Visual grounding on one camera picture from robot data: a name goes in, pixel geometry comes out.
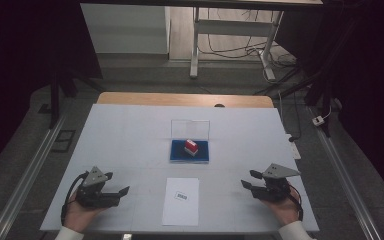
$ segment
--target paper sheet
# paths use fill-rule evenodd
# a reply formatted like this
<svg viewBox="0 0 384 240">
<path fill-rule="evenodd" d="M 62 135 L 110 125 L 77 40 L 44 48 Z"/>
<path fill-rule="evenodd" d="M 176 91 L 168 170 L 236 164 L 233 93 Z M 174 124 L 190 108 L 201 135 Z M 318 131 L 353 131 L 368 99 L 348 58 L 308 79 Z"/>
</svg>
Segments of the paper sheet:
<svg viewBox="0 0 384 240">
<path fill-rule="evenodd" d="M 163 225 L 198 226 L 199 179 L 167 178 Z"/>
</svg>

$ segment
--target white sleeve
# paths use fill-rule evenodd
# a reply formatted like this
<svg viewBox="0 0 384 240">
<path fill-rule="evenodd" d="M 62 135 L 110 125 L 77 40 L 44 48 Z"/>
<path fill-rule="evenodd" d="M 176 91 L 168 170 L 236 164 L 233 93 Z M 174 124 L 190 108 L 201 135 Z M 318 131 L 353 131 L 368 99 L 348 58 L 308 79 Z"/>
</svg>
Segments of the white sleeve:
<svg viewBox="0 0 384 240">
<path fill-rule="evenodd" d="M 313 240 L 308 236 L 301 221 L 296 221 L 281 227 L 279 233 L 283 240 Z"/>
<path fill-rule="evenodd" d="M 55 240 L 82 240 L 83 236 L 83 234 L 75 232 L 69 228 L 61 227 L 61 230 Z"/>
</svg>

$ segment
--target red and white block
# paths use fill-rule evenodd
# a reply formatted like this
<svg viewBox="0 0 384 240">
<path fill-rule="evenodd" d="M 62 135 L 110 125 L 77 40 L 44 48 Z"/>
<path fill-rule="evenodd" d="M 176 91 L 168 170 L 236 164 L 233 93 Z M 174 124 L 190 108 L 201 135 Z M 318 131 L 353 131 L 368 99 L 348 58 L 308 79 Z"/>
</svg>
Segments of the red and white block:
<svg viewBox="0 0 384 240">
<path fill-rule="evenodd" d="M 185 141 L 185 151 L 195 157 L 195 155 L 198 153 L 198 144 L 196 144 L 194 141 L 188 139 Z"/>
</svg>

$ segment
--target person's arm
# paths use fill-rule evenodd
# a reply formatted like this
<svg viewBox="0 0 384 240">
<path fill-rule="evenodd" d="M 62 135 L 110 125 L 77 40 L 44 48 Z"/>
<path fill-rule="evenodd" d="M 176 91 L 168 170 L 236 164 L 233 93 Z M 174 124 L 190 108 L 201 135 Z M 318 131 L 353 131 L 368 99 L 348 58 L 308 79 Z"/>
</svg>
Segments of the person's arm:
<svg viewBox="0 0 384 240">
<path fill-rule="evenodd" d="M 298 193 L 293 188 L 291 188 L 291 195 L 295 199 L 299 199 Z M 289 198 L 278 203 L 262 202 L 273 211 L 282 225 L 279 234 L 283 240 L 313 240 L 305 231 L 302 222 L 298 220 L 297 206 Z"/>
<path fill-rule="evenodd" d="M 89 226 L 93 218 L 106 208 L 86 209 L 76 200 L 76 193 L 71 195 L 67 214 L 65 215 L 64 226 L 61 227 L 56 240 L 81 240 L 82 232 Z"/>
</svg>

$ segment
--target barcode label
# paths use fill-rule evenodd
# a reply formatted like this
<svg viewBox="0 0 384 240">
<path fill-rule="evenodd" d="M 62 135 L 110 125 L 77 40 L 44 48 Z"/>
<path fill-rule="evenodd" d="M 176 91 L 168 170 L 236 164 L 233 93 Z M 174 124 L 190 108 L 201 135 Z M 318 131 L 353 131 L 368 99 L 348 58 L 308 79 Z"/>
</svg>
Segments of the barcode label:
<svg viewBox="0 0 384 240">
<path fill-rule="evenodd" d="M 174 198 L 183 200 L 183 201 L 188 200 L 188 196 L 186 196 L 186 194 L 181 192 L 176 192 L 176 195 L 174 196 Z"/>
</svg>

